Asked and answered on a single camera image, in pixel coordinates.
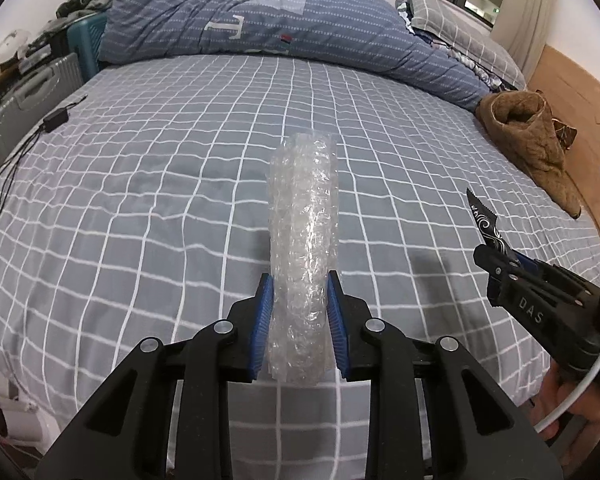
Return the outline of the black patterned packet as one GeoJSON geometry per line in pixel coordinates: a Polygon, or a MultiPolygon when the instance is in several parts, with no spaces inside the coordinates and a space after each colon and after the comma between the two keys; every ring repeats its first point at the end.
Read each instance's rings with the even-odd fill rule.
{"type": "Polygon", "coordinates": [[[517,256],[513,248],[504,240],[500,231],[496,227],[498,216],[478,199],[471,189],[466,190],[469,209],[474,217],[475,224],[480,232],[484,244],[504,255],[508,260],[515,261],[517,256]]]}

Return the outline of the bubble wrap roll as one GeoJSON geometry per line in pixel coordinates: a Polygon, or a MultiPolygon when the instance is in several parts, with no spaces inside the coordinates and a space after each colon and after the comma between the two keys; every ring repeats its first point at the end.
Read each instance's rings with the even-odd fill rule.
{"type": "Polygon", "coordinates": [[[268,175],[268,370],[284,384],[313,386],[332,366],[326,287],[338,262],[338,208],[335,141],[314,130],[287,136],[268,175]]]}

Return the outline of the brown fleece garment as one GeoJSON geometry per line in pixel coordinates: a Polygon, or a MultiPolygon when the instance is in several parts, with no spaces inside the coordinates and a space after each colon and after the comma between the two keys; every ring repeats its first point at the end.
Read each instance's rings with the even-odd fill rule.
{"type": "Polygon", "coordinates": [[[578,193],[565,168],[566,152],[553,112],[538,92],[506,91],[485,96],[478,121],[498,150],[571,218],[581,214],[578,193]]]}

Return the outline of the grey checked bed sheet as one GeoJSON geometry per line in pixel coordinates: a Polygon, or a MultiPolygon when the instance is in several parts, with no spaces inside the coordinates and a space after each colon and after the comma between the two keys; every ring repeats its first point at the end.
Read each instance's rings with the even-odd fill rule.
{"type": "Polygon", "coordinates": [[[600,238],[513,166],[473,114],[407,84],[290,58],[108,68],[0,190],[0,370],[68,422],[143,338],[186,339],[268,270],[268,163],[337,145],[343,289],[408,336],[457,337],[515,402],[548,359],[486,301],[476,194],[524,254],[600,281],[600,238]]]}

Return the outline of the grey checked pillow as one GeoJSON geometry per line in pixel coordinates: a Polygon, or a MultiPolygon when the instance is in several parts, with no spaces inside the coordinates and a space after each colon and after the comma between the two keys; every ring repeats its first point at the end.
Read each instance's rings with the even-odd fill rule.
{"type": "Polygon", "coordinates": [[[426,32],[466,55],[509,87],[524,90],[524,74],[509,53],[489,36],[483,35],[451,10],[444,0],[407,0],[414,29],[426,32]]]}

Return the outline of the beige curtain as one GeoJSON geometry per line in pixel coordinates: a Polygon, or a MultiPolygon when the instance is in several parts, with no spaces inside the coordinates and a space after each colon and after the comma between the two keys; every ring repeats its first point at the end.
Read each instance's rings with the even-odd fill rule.
{"type": "Polygon", "coordinates": [[[555,0],[503,0],[491,38],[529,80],[546,45],[555,0]]]}

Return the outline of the grey hard suitcase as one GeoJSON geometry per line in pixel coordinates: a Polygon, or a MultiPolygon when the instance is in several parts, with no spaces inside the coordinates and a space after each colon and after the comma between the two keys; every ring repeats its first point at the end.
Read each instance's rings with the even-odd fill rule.
{"type": "Polygon", "coordinates": [[[82,84],[76,53],[56,58],[18,82],[0,104],[0,166],[43,117],[82,84]]]}

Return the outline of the teal plastic crate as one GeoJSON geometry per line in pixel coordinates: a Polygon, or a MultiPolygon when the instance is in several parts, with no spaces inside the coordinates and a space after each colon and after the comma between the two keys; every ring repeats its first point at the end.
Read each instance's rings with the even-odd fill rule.
{"type": "Polygon", "coordinates": [[[67,30],[68,48],[78,56],[84,82],[100,71],[99,49],[106,24],[107,14],[100,12],[79,18],[67,30]]]}

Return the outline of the blue striped duvet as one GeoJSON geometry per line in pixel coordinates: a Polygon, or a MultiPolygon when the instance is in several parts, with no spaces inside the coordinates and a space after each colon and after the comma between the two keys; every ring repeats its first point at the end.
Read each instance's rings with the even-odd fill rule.
{"type": "Polygon", "coordinates": [[[385,0],[114,0],[99,58],[249,53],[366,70],[474,110],[489,87],[385,0]]]}

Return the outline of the wooden bed frame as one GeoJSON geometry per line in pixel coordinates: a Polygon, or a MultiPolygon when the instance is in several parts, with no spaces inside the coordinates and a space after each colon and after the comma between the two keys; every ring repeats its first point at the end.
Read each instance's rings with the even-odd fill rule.
{"type": "Polygon", "coordinates": [[[528,86],[542,91],[554,115],[577,130],[566,168],[600,231],[600,82],[562,52],[545,46],[528,86]]]}

